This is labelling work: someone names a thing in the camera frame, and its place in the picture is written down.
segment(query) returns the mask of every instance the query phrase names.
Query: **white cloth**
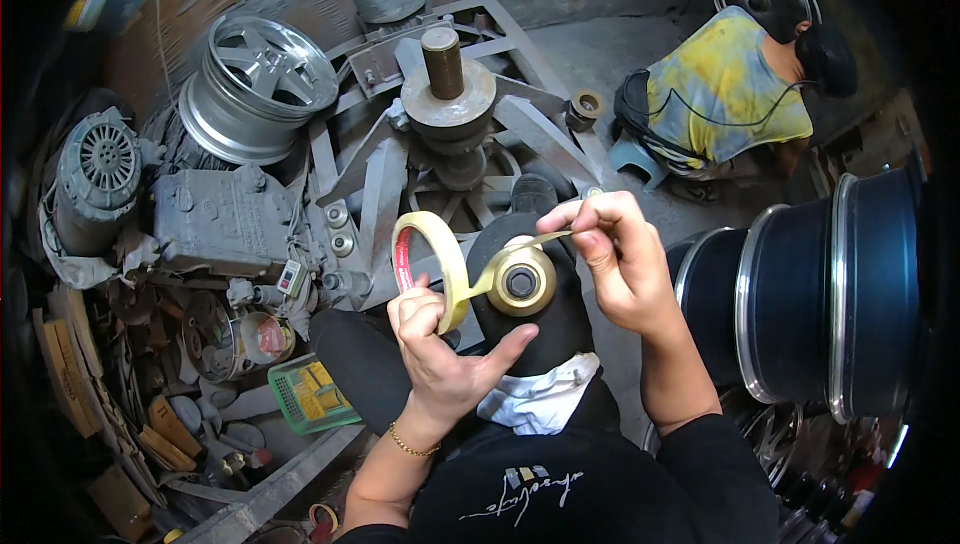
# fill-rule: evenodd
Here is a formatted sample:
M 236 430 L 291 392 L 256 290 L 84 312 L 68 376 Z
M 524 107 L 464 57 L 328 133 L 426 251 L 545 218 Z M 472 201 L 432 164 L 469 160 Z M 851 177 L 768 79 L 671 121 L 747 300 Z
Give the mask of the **white cloth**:
M 595 353 L 578 352 L 544 375 L 504 375 L 477 405 L 477 416 L 512 428 L 518 436 L 554 436 L 570 421 L 599 368 Z

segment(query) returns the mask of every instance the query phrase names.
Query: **masking tape strip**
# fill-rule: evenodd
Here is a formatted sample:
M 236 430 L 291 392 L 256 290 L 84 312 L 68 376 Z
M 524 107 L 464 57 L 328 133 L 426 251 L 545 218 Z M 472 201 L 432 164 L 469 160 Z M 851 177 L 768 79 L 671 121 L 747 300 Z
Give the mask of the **masking tape strip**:
M 508 254 L 526 247 L 535 247 L 563 236 L 570 231 L 558 231 L 537 236 L 530 241 L 507 246 L 498 251 L 480 272 L 476 284 L 470 287 L 467 276 L 467 262 L 460 251 L 460 243 L 438 214 L 429 211 L 416 211 L 402 214 L 393 226 L 393 274 L 396 286 L 404 293 L 414 287 L 414 275 L 411 272 L 410 237 L 419 232 L 426 240 L 430 250 L 439 262 L 443 275 L 444 312 L 439 320 L 437 333 L 442 335 L 460 325 L 467 315 L 470 299 L 484 295 L 494 287 L 494 275 L 497 266 Z

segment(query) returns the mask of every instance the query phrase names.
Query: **black shoe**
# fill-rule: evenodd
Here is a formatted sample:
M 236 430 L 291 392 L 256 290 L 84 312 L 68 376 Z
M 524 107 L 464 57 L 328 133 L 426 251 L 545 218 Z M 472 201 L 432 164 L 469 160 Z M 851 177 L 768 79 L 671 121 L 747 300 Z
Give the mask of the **black shoe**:
M 534 213 L 543 217 L 557 206 L 557 190 L 546 177 L 523 173 L 513 184 L 510 210 L 513 213 Z

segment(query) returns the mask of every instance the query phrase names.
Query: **brass bushing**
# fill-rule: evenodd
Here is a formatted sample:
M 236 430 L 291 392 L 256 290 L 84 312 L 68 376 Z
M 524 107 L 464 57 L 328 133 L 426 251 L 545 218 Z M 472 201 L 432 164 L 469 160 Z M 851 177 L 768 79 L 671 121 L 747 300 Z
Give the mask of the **brass bushing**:
M 486 298 L 504 315 L 528 317 L 544 310 L 556 290 L 550 257 L 536 246 L 523 246 L 498 262 Z
M 430 77 L 430 92 L 442 101 L 464 93 L 464 69 L 460 62 L 460 37 L 449 27 L 427 29 L 420 38 L 423 62 Z

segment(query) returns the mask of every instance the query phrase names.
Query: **yellow label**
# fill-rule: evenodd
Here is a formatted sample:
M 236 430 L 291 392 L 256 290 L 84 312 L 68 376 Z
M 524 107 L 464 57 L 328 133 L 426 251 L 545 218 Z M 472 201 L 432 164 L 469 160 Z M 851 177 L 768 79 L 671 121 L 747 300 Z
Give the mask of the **yellow label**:
M 319 401 L 319 406 L 322 406 L 327 411 L 341 407 L 343 403 L 340 402 L 340 397 L 337 394 L 337 388 L 335 387 L 322 394 L 317 394 L 316 397 Z
M 329 386 L 333 383 L 333 378 L 330 377 L 330 373 L 327 372 L 327 368 L 324 367 L 319 361 L 311 362 L 310 365 L 307 366 L 307 370 L 313 374 L 313 377 L 321 386 Z
M 316 379 L 314 379 L 313 374 L 310 373 L 310 369 L 304 368 L 299 370 L 299 376 L 299 385 L 304 387 L 306 390 L 309 390 L 311 393 L 315 393 L 320 389 L 320 384 Z
M 80 14 L 84 12 L 84 7 L 86 5 L 86 0 L 75 0 L 70 6 L 70 10 L 67 12 L 66 19 L 63 21 L 63 24 L 68 28 L 76 26 L 77 22 L 80 21 Z
M 327 416 L 327 412 L 321 406 L 320 401 L 314 395 L 314 390 L 310 389 L 309 385 L 298 383 L 294 386 L 294 394 L 296 395 L 296 402 L 299 403 L 303 415 L 308 421 L 323 419 Z

